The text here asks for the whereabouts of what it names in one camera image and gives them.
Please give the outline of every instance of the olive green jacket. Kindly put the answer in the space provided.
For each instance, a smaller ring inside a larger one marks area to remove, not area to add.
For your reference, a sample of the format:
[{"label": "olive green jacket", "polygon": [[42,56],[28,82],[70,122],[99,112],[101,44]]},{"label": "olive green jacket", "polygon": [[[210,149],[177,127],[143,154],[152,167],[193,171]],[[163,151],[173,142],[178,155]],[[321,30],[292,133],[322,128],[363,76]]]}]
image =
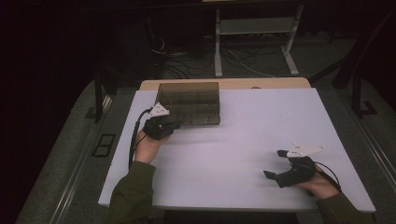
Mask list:
[{"label": "olive green jacket", "polygon": [[[113,190],[107,223],[148,223],[154,172],[152,165],[139,161],[132,163],[129,174]],[[370,214],[358,211],[343,193],[318,201],[318,207],[327,224],[374,223]]]}]

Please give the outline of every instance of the brown translucent container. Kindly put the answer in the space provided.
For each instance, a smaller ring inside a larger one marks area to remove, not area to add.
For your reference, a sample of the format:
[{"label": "brown translucent container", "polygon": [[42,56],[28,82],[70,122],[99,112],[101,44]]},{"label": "brown translucent container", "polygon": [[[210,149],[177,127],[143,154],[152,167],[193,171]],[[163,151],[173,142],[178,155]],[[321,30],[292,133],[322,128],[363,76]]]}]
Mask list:
[{"label": "brown translucent container", "polygon": [[220,124],[219,83],[163,83],[157,93],[169,110],[169,121],[181,120],[183,125]]}]

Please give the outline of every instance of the white tabletop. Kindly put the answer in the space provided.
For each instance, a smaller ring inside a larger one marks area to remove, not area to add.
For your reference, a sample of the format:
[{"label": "white tabletop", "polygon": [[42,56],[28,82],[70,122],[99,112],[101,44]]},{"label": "white tabletop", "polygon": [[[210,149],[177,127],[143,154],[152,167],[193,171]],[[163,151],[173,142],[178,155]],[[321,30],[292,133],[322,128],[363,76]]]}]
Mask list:
[{"label": "white tabletop", "polygon": [[[99,204],[128,172],[131,136],[156,91],[138,91],[107,174]],[[297,188],[280,189],[263,170],[290,169],[276,151],[293,143],[325,146],[311,156],[337,174],[343,192],[361,211],[374,212],[353,165],[315,89],[220,90],[220,125],[183,127],[166,142],[153,165],[153,205],[163,209],[316,210],[315,198]]]}]

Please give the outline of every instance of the hand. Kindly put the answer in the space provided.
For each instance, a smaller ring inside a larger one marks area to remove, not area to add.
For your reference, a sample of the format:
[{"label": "hand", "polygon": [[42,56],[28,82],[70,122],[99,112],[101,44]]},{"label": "hand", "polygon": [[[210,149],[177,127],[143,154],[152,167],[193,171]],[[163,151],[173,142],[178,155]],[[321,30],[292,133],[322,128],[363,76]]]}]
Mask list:
[{"label": "hand", "polygon": [[[322,172],[323,170],[320,169],[320,167],[316,166],[317,170]],[[315,173],[314,177],[306,181],[304,183],[300,183],[295,185],[301,189],[307,189],[311,191],[315,196],[317,196],[318,199],[327,199],[330,198],[338,193],[340,193],[333,185],[330,183],[329,180],[327,180],[325,177],[322,175]]]},{"label": "hand", "polygon": [[169,139],[169,136],[156,140],[148,137],[143,131],[139,131],[136,136],[136,149],[134,160],[151,163],[160,149],[160,146]]}]

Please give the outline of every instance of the person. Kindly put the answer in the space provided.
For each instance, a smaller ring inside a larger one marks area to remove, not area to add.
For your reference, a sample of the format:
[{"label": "person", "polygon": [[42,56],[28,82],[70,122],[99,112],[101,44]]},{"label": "person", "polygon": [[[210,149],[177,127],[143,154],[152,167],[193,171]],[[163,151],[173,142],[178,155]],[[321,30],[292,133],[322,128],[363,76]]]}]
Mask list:
[{"label": "person", "polygon": [[[153,189],[152,179],[155,167],[150,163],[156,157],[160,146],[168,140],[155,140],[143,131],[137,133],[138,142],[130,171],[114,188],[106,223],[148,223],[151,212]],[[318,208],[327,224],[372,224],[370,214],[358,211],[346,195],[339,192],[322,175],[315,176],[297,187],[312,192],[318,198]]]}]

